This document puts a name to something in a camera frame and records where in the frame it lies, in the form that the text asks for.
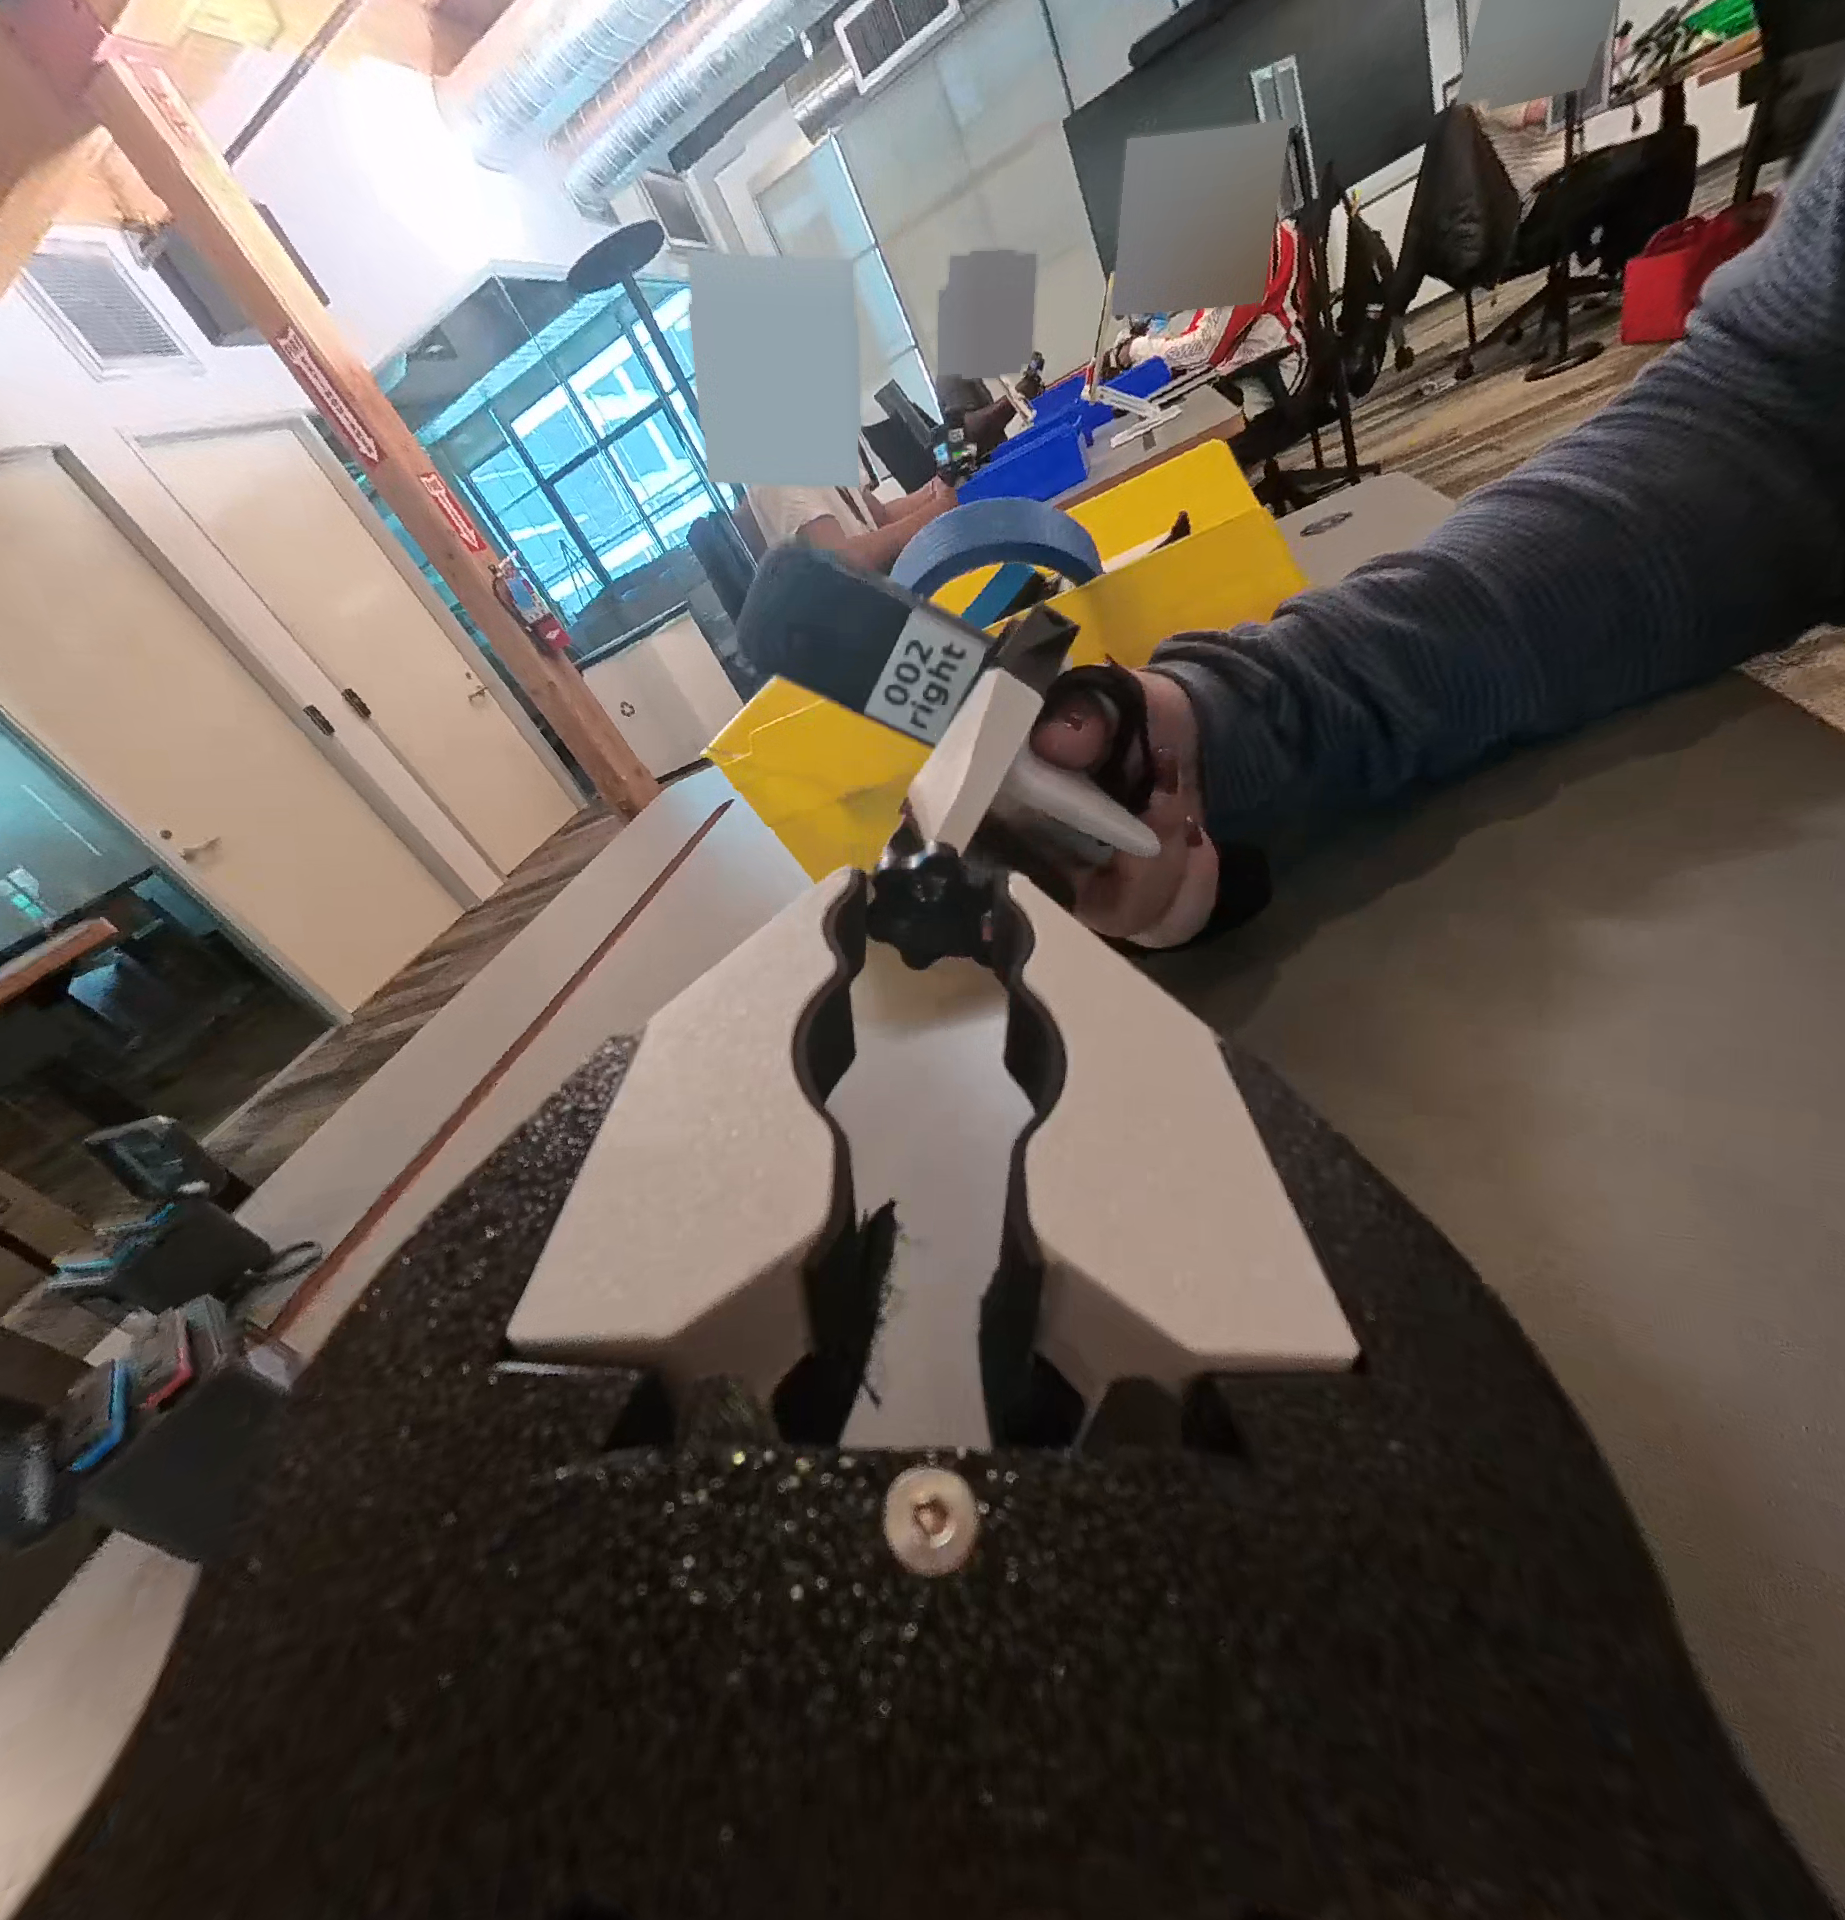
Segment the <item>wooden post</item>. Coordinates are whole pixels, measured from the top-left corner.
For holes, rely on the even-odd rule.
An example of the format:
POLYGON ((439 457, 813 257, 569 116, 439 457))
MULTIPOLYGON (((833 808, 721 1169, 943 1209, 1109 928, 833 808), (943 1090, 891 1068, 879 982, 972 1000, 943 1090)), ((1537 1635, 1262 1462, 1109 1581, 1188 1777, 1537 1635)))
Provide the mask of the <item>wooden post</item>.
POLYGON ((619 815, 651 808, 661 797, 659 776, 568 653, 533 635, 502 596, 500 551, 453 482, 433 467, 428 448, 407 432, 324 303, 314 300, 309 278, 241 191, 162 63, 139 40, 96 30, 83 103, 369 469, 385 505, 449 581, 477 632, 591 780, 602 799, 619 815))

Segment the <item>cardboard box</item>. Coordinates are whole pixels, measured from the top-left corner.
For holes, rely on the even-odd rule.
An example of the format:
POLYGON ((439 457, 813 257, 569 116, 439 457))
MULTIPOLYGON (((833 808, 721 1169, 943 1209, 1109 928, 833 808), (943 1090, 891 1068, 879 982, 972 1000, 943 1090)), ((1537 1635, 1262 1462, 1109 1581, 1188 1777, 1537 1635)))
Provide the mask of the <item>cardboard box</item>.
POLYGON ((89 1236, 83 1217, 0 1169, 0 1316, 89 1236))

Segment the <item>white cabinet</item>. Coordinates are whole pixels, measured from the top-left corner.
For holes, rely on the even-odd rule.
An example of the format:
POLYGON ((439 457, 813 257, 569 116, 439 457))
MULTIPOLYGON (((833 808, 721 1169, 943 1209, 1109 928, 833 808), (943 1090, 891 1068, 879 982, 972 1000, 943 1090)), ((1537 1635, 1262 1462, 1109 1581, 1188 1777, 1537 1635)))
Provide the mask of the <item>white cabinet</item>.
POLYGON ((722 656, 687 608, 588 661, 581 675, 661 782, 697 767, 746 703, 722 656))

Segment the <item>large black screen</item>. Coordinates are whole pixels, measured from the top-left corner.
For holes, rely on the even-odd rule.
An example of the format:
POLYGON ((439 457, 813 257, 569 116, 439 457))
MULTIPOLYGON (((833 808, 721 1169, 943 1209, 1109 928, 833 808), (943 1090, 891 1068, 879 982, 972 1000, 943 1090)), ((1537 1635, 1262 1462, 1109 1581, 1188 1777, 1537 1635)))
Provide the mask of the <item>large black screen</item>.
POLYGON ((1415 152, 1437 116, 1420 3, 1192 3, 1128 48, 1128 72, 1062 122, 1092 224, 1118 211, 1124 141, 1259 118, 1254 73, 1297 65, 1316 173, 1353 188, 1415 152))

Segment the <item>wall air vent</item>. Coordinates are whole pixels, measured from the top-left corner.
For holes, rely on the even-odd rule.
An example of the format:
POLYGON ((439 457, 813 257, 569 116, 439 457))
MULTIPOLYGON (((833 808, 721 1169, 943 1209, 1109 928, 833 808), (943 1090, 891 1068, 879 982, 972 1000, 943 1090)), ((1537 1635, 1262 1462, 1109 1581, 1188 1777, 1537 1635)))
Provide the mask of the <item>wall air vent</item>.
POLYGON ((201 369, 109 242, 53 236, 18 278, 23 300, 94 380, 201 369))

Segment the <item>yellow plastic bin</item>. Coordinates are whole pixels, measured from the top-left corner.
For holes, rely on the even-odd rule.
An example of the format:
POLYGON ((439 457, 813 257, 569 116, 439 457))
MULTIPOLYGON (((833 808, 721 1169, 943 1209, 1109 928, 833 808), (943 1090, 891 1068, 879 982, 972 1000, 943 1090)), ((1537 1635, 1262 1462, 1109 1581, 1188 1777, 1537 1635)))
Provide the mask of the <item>yellow plastic bin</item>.
MULTIPOLYGON (((1181 452, 1072 509, 1107 569, 1037 609, 1075 627, 1065 663, 1146 667, 1185 632, 1262 622, 1309 585, 1222 442, 1181 452)), ((770 679, 707 748, 799 866, 871 866, 894 835, 926 743, 792 679, 770 679)))

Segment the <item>person's right forearm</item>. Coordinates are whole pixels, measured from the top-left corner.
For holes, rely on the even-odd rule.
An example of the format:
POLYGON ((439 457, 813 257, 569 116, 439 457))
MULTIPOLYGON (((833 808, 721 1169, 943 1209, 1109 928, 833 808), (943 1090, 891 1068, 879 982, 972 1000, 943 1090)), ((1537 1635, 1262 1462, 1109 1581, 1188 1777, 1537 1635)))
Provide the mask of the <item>person's right forearm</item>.
POLYGON ((1682 342, 1415 547, 1167 643, 1195 838, 1270 845, 1845 627, 1845 89, 1682 342))

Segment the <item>small black charging case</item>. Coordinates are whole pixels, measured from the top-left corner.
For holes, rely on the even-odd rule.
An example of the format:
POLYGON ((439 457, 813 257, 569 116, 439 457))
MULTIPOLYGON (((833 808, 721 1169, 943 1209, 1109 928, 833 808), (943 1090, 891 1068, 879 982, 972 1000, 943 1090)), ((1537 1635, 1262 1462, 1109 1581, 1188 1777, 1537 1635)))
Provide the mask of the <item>small black charging case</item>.
POLYGON ((143 1203, 164 1203, 184 1189, 216 1189, 216 1160, 172 1115, 143 1115, 83 1133, 80 1148, 118 1187, 143 1203))
POLYGON ((133 1311, 155 1316, 195 1296, 230 1308, 266 1283, 301 1281, 321 1260, 319 1239, 273 1247, 216 1198, 178 1192, 96 1231, 94 1242, 53 1264, 40 1294, 118 1327, 133 1311))

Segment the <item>blue storage bin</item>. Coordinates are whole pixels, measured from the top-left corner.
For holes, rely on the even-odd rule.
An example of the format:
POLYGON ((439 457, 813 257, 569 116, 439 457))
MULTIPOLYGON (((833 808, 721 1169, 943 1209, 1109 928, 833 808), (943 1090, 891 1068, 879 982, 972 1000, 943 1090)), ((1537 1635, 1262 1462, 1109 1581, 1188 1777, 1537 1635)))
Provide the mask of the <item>blue storage bin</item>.
POLYGON ((1097 378, 1092 367, 1075 369, 1051 387, 1030 405, 1030 430, 1079 430, 1089 442, 1107 424, 1141 432, 1167 420, 1167 405, 1157 397, 1176 380, 1173 363, 1164 358, 1144 358, 1113 378, 1097 378))
POLYGON ((957 482, 957 500, 1057 500, 1089 479, 1092 430, 1072 418, 1006 440, 977 473, 957 482))

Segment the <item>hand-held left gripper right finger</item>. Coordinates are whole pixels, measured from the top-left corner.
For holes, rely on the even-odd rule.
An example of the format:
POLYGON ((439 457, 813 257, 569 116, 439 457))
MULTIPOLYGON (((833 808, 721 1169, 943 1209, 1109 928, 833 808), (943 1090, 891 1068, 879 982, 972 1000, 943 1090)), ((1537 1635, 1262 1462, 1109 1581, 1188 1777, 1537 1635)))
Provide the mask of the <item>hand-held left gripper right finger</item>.
POLYGON ((1358 1337, 1216 1031, 1033 878, 995 904, 1030 1098, 978 1307, 987 1432, 1061 1450, 1139 1381, 1350 1375, 1358 1337))

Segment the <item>blue tape roll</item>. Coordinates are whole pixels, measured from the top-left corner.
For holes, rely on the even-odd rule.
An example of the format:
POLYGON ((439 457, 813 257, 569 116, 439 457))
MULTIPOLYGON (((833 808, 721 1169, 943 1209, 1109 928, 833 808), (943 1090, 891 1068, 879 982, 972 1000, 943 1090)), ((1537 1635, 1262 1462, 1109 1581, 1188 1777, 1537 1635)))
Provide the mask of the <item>blue tape roll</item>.
POLYGON ((909 609, 939 609, 934 591, 983 568, 998 568, 1005 585, 978 589, 978 598, 957 615, 968 627, 995 627, 1024 609, 1030 572, 1057 572, 1068 585, 1102 577, 1101 547, 1072 515, 1016 494, 964 500, 922 524, 891 559, 894 627, 909 609))

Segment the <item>black star knob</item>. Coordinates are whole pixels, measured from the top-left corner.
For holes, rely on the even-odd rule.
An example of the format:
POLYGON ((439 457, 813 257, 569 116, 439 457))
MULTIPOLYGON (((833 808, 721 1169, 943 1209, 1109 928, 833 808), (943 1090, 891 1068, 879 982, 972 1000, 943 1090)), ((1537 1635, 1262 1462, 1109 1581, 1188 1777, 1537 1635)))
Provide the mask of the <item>black star knob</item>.
POLYGON ((865 935, 909 972, 995 966, 998 875, 943 841, 891 850, 871 875, 865 935))

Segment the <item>black round lamp on pole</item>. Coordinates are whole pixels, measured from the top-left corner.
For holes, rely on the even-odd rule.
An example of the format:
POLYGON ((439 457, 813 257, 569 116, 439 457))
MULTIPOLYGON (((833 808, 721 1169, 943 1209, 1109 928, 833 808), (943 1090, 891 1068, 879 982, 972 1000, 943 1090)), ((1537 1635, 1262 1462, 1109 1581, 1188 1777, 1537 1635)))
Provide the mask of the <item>black round lamp on pole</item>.
POLYGON ((714 510, 734 516, 738 505, 737 490, 707 479, 707 442, 697 418, 694 372, 643 287, 643 271, 659 252, 663 252, 663 228, 659 220, 623 224, 588 247, 568 271, 574 295, 604 300, 623 307, 619 347, 630 356, 630 367, 638 367, 644 378, 644 390, 632 395, 637 414, 602 418, 602 440, 614 442, 619 430, 626 432, 654 418, 666 420, 672 442, 687 448, 687 457, 694 464, 714 510))

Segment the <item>red bag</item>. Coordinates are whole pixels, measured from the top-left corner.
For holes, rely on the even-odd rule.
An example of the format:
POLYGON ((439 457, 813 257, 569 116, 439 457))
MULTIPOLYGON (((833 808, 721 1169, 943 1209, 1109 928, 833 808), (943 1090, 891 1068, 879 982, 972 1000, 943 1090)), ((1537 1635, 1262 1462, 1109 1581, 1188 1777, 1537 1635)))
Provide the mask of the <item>red bag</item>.
POLYGON ((1622 342, 1678 342, 1709 278, 1765 234, 1772 204, 1772 194, 1757 194, 1749 201, 1658 228, 1623 263, 1622 342))

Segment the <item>silver ceiling duct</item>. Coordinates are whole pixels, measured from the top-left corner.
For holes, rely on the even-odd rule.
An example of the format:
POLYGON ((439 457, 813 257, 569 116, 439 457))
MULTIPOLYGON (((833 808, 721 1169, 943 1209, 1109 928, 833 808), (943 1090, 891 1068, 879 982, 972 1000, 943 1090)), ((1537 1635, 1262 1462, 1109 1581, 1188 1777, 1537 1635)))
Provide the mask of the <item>silver ceiling duct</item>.
POLYGON ((604 178, 700 125, 840 3, 507 3, 436 79, 443 125, 485 168, 602 152, 604 178))
POLYGON ((687 250, 722 247, 755 216, 761 188, 834 132, 860 107, 860 77, 834 19, 734 73, 721 94, 670 118, 632 161, 614 168, 623 141, 604 122, 611 83, 559 132, 562 182, 600 224, 651 217, 687 250))

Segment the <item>person's right hand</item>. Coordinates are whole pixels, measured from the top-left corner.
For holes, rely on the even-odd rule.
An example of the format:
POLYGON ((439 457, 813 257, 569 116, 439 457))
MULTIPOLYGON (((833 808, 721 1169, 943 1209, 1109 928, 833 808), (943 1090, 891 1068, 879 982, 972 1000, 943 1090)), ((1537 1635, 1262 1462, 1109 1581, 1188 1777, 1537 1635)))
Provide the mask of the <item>person's right hand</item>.
POLYGON ((1157 673, 1122 673, 1144 697, 1144 734, 1118 752, 1118 713, 1109 695, 1068 669, 1051 685, 1051 702, 1033 731, 1033 752, 1081 780, 1113 770, 1149 770, 1149 803, 1141 820, 1159 841, 1149 857, 1116 850, 1092 866, 1061 864, 1075 916, 1097 935, 1134 946, 1179 946, 1211 916, 1219 898, 1219 847, 1210 838, 1201 731, 1192 697, 1157 673))

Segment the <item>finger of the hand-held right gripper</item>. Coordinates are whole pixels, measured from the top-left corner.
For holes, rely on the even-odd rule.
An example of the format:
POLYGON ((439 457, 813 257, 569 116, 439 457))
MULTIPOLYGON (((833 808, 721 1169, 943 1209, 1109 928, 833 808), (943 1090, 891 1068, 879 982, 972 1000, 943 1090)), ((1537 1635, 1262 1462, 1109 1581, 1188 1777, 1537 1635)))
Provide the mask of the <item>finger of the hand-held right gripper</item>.
POLYGON ((1057 904, 1109 904, 1118 890, 1116 850, 1044 813, 995 808, 977 831, 977 861, 1022 871, 1057 904))
POLYGON ((943 738, 909 780, 909 827, 926 847, 966 854, 1030 748, 1044 695, 1016 675, 983 675, 943 738))

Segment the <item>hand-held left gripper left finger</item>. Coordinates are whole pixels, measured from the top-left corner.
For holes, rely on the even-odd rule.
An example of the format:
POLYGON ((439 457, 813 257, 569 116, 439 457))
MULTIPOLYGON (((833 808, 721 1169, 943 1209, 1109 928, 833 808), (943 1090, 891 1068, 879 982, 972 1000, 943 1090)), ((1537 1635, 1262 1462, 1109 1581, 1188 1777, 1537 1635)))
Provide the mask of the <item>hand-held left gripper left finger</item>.
POLYGON ((858 1058, 871 878, 840 869, 661 1005, 507 1318, 522 1361, 734 1381, 792 1444, 843 1439, 889 1217, 829 1098, 858 1058))

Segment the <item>white door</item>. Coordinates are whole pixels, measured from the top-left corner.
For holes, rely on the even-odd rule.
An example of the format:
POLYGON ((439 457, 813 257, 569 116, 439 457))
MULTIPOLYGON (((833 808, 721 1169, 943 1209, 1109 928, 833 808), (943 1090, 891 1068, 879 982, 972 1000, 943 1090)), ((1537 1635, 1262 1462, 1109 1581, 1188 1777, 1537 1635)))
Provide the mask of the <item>white door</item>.
POLYGON ((155 432, 139 456, 488 869, 510 875, 581 813, 547 734, 309 420, 155 432))
POLYGON ((51 452, 0 457, 0 718, 337 1018, 461 910, 51 452))

